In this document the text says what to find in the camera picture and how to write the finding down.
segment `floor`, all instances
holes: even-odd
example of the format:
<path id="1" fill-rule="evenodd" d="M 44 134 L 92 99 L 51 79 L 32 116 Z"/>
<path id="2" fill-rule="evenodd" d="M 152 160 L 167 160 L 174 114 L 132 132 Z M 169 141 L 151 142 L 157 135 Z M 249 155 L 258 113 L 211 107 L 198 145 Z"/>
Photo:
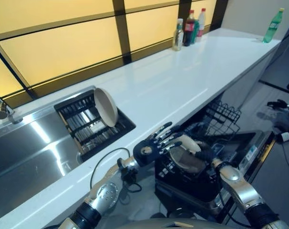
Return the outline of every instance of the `floor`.
<path id="1" fill-rule="evenodd" d="M 278 133 L 279 130 L 274 127 L 275 124 L 281 123 L 289 127 L 287 113 L 265 106 L 268 101 L 277 99 L 289 102 L 289 94 L 258 83 L 241 108 L 242 115 L 238 121 L 241 131 L 259 128 L 263 131 L 273 130 Z M 289 225 L 289 167 L 285 161 L 284 150 L 289 161 L 289 142 L 283 145 L 275 144 L 252 185 L 272 210 Z M 236 210 L 233 216 L 238 221 L 247 223 L 239 210 Z M 244 228 L 232 221 L 228 225 L 234 228 Z"/>
<path id="2" fill-rule="evenodd" d="M 289 125 L 286 114 L 266 107 L 268 101 L 283 99 L 289 102 L 289 94 L 267 85 L 258 83 L 242 106 L 242 115 L 238 124 L 241 131 L 261 129 L 278 131 L 273 125 L 277 122 Z M 289 142 L 284 144 L 289 159 Z M 166 214 L 164 206 L 154 195 L 154 167 L 140 171 L 139 184 L 143 190 L 139 193 L 123 194 L 121 201 L 105 214 L 98 229 L 116 228 L 129 222 L 148 219 L 157 212 Z M 289 225 L 289 169 L 284 160 L 282 145 L 275 145 L 265 163 L 253 181 L 253 186 L 266 200 L 269 206 Z M 237 210 L 234 217 L 247 223 L 245 217 Z M 229 222 L 229 226 L 243 228 Z"/>

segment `plastic bottle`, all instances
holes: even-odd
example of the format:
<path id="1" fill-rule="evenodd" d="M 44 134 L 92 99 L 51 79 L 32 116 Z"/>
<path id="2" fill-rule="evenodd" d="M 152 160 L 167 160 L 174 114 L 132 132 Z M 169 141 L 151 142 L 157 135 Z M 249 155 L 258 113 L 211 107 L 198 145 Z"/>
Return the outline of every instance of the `plastic bottle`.
<path id="1" fill-rule="evenodd" d="M 204 27 L 205 27 L 205 19 L 206 19 L 206 8 L 202 8 L 202 11 L 200 15 L 198 16 L 198 23 L 200 24 L 199 31 L 197 33 L 198 37 L 201 37 L 203 35 Z"/>
<path id="2" fill-rule="evenodd" d="M 194 29 L 193 29 L 193 33 L 191 36 L 191 44 L 194 44 L 196 42 L 196 36 L 197 36 L 199 28 L 200 28 L 200 24 L 198 23 L 198 20 L 195 20 Z"/>
<path id="3" fill-rule="evenodd" d="M 177 19 L 176 30 L 174 31 L 173 35 L 173 42 L 172 42 L 172 49 L 175 51 L 180 51 L 182 49 L 183 44 L 183 19 Z"/>
<path id="4" fill-rule="evenodd" d="M 280 8 L 279 12 L 276 14 L 276 16 L 272 19 L 272 22 L 270 23 L 268 27 L 268 31 L 266 32 L 263 42 L 269 43 L 272 39 L 274 34 L 276 33 L 276 30 L 282 20 L 282 13 L 284 11 L 284 8 Z"/>
<path id="5" fill-rule="evenodd" d="M 186 20 L 184 46 L 189 46 L 191 43 L 192 32 L 194 29 L 194 22 L 195 22 L 193 13 L 194 13 L 194 10 L 190 10 L 189 17 Z"/>

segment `robot finger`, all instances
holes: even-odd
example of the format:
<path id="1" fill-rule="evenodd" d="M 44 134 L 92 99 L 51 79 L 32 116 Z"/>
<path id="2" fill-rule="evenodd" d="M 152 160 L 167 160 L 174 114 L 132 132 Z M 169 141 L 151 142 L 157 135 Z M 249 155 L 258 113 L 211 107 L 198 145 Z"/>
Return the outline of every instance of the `robot finger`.
<path id="1" fill-rule="evenodd" d="M 155 130 L 153 133 L 151 133 L 147 139 L 156 138 L 156 136 L 158 136 L 161 132 L 163 132 L 167 127 L 171 125 L 172 125 L 172 122 L 168 122 L 164 124 L 163 126 L 159 127 L 157 130 Z"/>
<path id="2" fill-rule="evenodd" d="M 154 141 L 154 143 L 158 143 L 160 141 L 165 140 L 166 138 L 168 138 L 171 134 L 175 133 L 177 130 L 179 130 L 180 126 L 179 125 L 175 125 L 172 128 L 170 128 L 169 130 L 167 130 L 165 133 L 162 133 L 160 136 L 157 136 Z"/>
<path id="3" fill-rule="evenodd" d="M 170 135 L 168 138 L 166 138 L 164 141 L 161 141 L 158 143 L 157 148 L 163 148 L 165 147 L 167 144 L 169 144 L 171 141 L 173 141 L 174 139 L 180 137 L 181 135 L 183 135 L 183 133 L 175 133 L 173 135 Z"/>
<path id="4" fill-rule="evenodd" d="M 169 144 L 167 146 L 165 146 L 164 148 L 162 148 L 161 152 L 162 153 L 168 153 L 170 149 L 174 148 L 174 147 L 178 147 L 182 144 L 182 142 L 175 142 L 175 143 L 172 143 L 172 144 Z"/>

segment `kitchen counter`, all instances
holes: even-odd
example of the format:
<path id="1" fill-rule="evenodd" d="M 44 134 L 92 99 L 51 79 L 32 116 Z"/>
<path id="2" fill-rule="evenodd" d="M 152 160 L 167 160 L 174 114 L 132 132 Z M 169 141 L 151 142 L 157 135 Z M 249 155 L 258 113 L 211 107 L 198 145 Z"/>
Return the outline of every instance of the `kitchen counter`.
<path id="1" fill-rule="evenodd" d="M 73 210 L 75 203 L 89 192 L 91 173 L 103 155 L 118 147 L 132 152 L 139 141 L 160 125 L 188 119 L 263 60 L 279 43 L 279 40 L 261 43 L 257 35 L 218 29 L 180 52 L 171 49 L 158 52 L 18 107 L 15 109 L 18 115 L 30 114 L 52 101 L 95 85 L 110 93 L 136 128 L 0 218 L 0 228 L 41 228 L 68 208 Z M 94 181 L 98 181 L 118 157 L 126 158 L 126 153 L 114 153 L 102 162 Z"/>

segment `metal robot arm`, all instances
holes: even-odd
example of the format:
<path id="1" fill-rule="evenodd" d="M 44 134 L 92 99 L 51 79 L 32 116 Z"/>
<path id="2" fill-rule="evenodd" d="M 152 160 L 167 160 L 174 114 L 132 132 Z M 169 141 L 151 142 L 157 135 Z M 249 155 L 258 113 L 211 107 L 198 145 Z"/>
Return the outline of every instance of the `metal robot arm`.
<path id="1" fill-rule="evenodd" d="M 288 225 L 278 218 L 243 174 L 229 163 L 221 161 L 205 143 L 198 143 L 202 151 L 192 153 L 205 160 L 220 174 L 223 187 L 233 197 L 253 228 L 287 229 Z"/>
<path id="2" fill-rule="evenodd" d="M 112 166 L 105 176 L 91 189 L 84 202 L 77 208 L 72 217 L 67 218 L 59 229 L 93 229 L 99 223 L 101 216 L 118 200 L 123 188 L 123 179 L 128 175 L 135 175 L 140 167 L 146 166 L 167 153 L 172 147 L 181 145 L 171 141 L 181 134 L 176 134 L 178 127 L 163 131 L 172 123 L 158 128 L 149 137 L 133 150 L 134 156 L 126 160 L 119 158 L 117 164 Z"/>

